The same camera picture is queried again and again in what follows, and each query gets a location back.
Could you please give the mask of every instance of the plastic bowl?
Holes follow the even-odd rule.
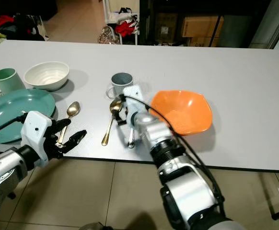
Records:
[[[159,91],[152,99],[151,107],[165,116],[180,135],[203,132],[212,124],[212,111],[208,102],[202,94],[195,92]]]
[[[31,67],[24,74],[24,81],[37,89],[54,91],[68,80],[69,66],[63,62],[50,61]]]

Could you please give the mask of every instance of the bag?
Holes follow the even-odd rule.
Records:
[[[119,37],[115,34],[111,26],[103,27],[101,34],[98,37],[100,44],[120,44]]]

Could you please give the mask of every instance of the black cable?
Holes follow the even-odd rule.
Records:
[[[0,126],[0,130],[5,128],[6,126],[9,126],[11,123],[14,123],[15,121],[17,121],[17,118],[14,118],[14,119],[4,123],[3,125]]]
[[[137,99],[137,98],[134,98],[134,97],[130,97],[130,96],[125,96],[123,95],[123,97],[125,98],[130,98],[132,100],[135,100],[137,102],[140,102],[142,103],[143,105],[145,105],[147,108],[149,109],[152,109],[154,112],[156,112],[160,117],[162,117],[166,122],[167,124],[169,125],[169,128],[170,130],[172,130],[173,134],[175,135],[176,139],[179,140],[181,139],[183,141],[183,143],[186,145],[186,147],[191,151],[191,153],[195,156],[195,158],[198,160],[198,162],[200,164],[198,164],[189,154],[187,154],[187,156],[190,158],[191,161],[193,161],[196,166],[198,166],[202,171],[203,173],[211,180],[211,182],[213,183],[213,186],[215,187],[215,190],[216,190],[216,199],[217,201],[219,202],[219,206],[220,206],[220,213],[226,217],[226,214],[225,214],[225,210],[224,210],[224,207],[223,207],[223,196],[222,196],[222,193],[221,193],[221,189],[219,187],[219,185],[217,184],[214,176],[212,175],[212,173],[210,172],[210,170],[206,167],[206,165],[204,164],[204,162],[200,159],[200,157],[196,154],[196,152],[193,150],[193,148],[187,143],[187,141],[178,133],[175,132],[173,126],[170,124],[170,122],[159,112],[157,111],[156,109],[152,108],[150,105],[142,102],[141,100]]]
[[[25,113],[25,114],[23,114],[21,116],[13,118],[12,120],[10,120],[10,121],[4,123],[3,125],[1,125],[0,126],[0,130],[5,128],[6,126],[9,126],[10,124],[14,123],[15,121],[19,121],[21,123],[24,123],[27,115],[28,115],[28,113]]]
[[[124,97],[130,98],[130,99],[135,100],[135,101],[138,101],[138,102],[142,103],[143,105],[145,105],[147,108],[152,109],[154,112],[156,112],[160,117],[162,117],[162,118],[167,122],[167,124],[169,125],[169,129],[174,133],[175,138],[177,139],[177,142],[178,142],[179,144],[181,144],[180,140],[179,140],[179,139],[177,138],[177,136],[176,136],[177,133],[175,132],[173,126],[170,124],[170,122],[169,122],[159,111],[157,111],[156,109],[152,108],[150,105],[148,105],[148,104],[142,102],[141,100],[139,100],[139,99],[137,99],[137,98],[130,97],[130,96],[125,96],[125,95],[124,95]],[[198,164],[198,162],[197,162],[196,160],[194,160],[189,154],[187,154],[187,155],[188,155],[188,157],[190,158],[190,160],[191,160],[197,167],[199,167],[199,168],[201,169],[200,164]]]

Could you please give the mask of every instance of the spoon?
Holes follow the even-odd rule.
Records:
[[[128,148],[132,149],[134,148],[134,128],[131,128],[129,141],[128,141]]]
[[[68,115],[68,118],[71,119],[73,116],[77,115],[78,113],[80,112],[80,104],[79,102],[73,102],[71,103],[68,108],[67,108],[67,115]],[[64,135],[65,135],[65,132],[66,132],[66,129],[67,129],[67,126],[65,126],[62,131],[61,131],[61,134],[56,142],[56,146],[62,148],[63,147],[63,138],[64,138]]]
[[[111,120],[110,120],[109,126],[107,127],[105,136],[103,137],[103,139],[102,139],[102,141],[101,141],[101,144],[102,144],[103,146],[106,146],[107,143],[109,142],[110,130],[111,130],[112,122],[113,122],[113,119],[114,119],[114,112],[120,112],[120,111],[121,111],[121,108],[122,108],[122,102],[121,102],[121,100],[119,100],[119,99],[114,99],[114,100],[111,102],[111,104],[110,104],[110,111],[111,111],[111,113],[112,113],[112,116],[111,116]]]

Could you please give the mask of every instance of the white ceramic bowl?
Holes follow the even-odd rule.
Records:
[[[34,88],[54,91],[58,90],[68,80],[69,66],[63,62],[50,61],[31,67],[24,80]]]

